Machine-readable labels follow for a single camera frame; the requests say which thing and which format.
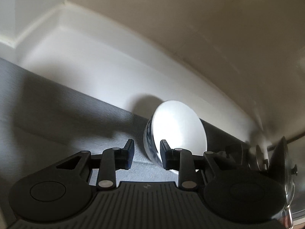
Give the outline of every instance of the black plastic bracket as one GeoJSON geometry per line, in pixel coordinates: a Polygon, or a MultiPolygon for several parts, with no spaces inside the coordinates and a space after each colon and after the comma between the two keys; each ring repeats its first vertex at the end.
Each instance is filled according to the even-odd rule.
{"type": "Polygon", "coordinates": [[[166,140],[162,140],[160,154],[164,169],[179,171],[178,187],[180,189],[191,191],[198,188],[194,159],[190,151],[182,148],[171,149],[166,140]]]}
{"type": "Polygon", "coordinates": [[[110,148],[103,151],[100,169],[97,176],[97,190],[116,188],[116,174],[118,169],[130,169],[135,154],[135,143],[129,139],[124,148],[110,148]]]}

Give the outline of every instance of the white bowl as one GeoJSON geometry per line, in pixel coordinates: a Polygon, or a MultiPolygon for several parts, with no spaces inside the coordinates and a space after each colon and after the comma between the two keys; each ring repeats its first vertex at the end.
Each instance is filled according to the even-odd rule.
{"type": "Polygon", "coordinates": [[[179,101],[166,101],[159,105],[144,130],[145,151],[149,159],[161,167],[160,141],[163,139],[171,149],[183,148],[200,156],[207,151],[206,134],[200,119],[190,107],[179,101]]]}

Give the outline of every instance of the textured gray surface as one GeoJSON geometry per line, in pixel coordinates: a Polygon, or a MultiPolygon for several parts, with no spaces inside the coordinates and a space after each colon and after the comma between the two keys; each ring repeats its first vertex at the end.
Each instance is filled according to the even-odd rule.
{"type": "Polygon", "coordinates": [[[283,229],[276,220],[237,224],[216,216],[195,192],[174,183],[122,183],[113,191],[99,192],[78,216],[58,223],[19,220],[11,229],[283,229]]]}
{"type": "MultiPolygon", "coordinates": [[[[145,99],[135,110],[143,109],[145,99]]],[[[8,204],[10,187],[80,150],[101,154],[132,138],[132,168],[117,171],[118,182],[177,181],[177,175],[147,158],[143,147],[147,121],[0,59],[0,207],[7,224],[15,220],[8,204]]]]}

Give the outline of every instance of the silver rivet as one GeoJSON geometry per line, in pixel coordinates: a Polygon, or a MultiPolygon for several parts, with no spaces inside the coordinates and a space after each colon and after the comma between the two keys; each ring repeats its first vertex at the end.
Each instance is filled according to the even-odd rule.
{"type": "Polygon", "coordinates": [[[113,186],[113,182],[110,180],[102,180],[102,181],[99,181],[99,186],[101,188],[110,188],[113,186]]]}
{"type": "Polygon", "coordinates": [[[182,187],[184,187],[186,189],[195,188],[196,186],[197,186],[197,183],[195,183],[193,181],[185,181],[182,183],[182,187]]]}

